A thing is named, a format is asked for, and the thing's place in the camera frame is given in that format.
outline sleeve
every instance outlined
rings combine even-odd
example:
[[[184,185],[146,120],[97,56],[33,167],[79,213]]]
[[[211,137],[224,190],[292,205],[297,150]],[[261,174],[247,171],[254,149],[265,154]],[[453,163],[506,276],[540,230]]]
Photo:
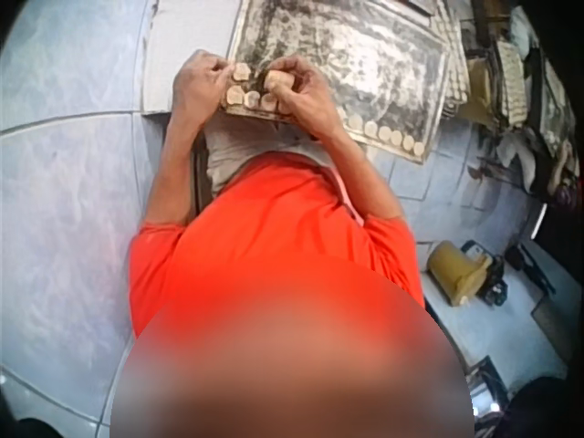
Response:
[[[405,221],[399,217],[385,220],[368,216],[363,228],[381,257],[386,277],[424,307],[416,243]]]
[[[183,231],[179,225],[146,224],[131,241],[130,314],[137,337],[166,301],[162,287]]]

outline metal tray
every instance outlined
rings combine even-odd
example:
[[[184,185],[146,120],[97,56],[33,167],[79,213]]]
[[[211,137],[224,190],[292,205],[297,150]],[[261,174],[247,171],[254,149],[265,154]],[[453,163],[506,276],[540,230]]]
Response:
[[[243,0],[229,58],[252,69],[245,90],[262,90],[265,68],[299,53],[327,77],[340,112],[399,130],[425,144],[421,157],[345,128],[358,142],[423,163],[443,109],[448,50],[428,28],[391,2]],[[231,114],[290,121],[277,113],[226,106]]]

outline yellow container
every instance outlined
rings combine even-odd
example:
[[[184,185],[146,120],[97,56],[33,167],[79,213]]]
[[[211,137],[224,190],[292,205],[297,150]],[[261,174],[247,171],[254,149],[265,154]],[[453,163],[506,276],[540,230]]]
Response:
[[[428,270],[442,287],[452,306],[474,297],[486,280],[491,257],[481,255],[478,262],[467,257],[452,242],[441,242],[428,258]]]

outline orange shirt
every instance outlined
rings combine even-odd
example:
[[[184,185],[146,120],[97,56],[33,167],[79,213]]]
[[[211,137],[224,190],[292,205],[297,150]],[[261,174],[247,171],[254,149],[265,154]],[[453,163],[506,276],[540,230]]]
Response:
[[[407,224],[372,216],[358,224],[328,172],[294,154],[276,152],[248,163],[188,226],[142,227],[130,247],[134,331],[140,335],[176,291],[195,294],[195,279],[218,266],[292,253],[365,266],[423,306],[415,241]]]

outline white tile floor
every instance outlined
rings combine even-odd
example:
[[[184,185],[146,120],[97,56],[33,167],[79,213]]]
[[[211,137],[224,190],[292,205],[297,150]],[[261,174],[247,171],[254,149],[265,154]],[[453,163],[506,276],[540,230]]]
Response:
[[[137,112],[151,6],[30,0],[0,57],[3,391],[17,416],[66,438],[109,435],[130,335],[128,242],[165,122]],[[476,129],[450,120],[442,131],[424,166],[369,152],[403,198],[421,267],[442,239],[500,252],[529,206],[509,184],[469,176],[483,153]]]

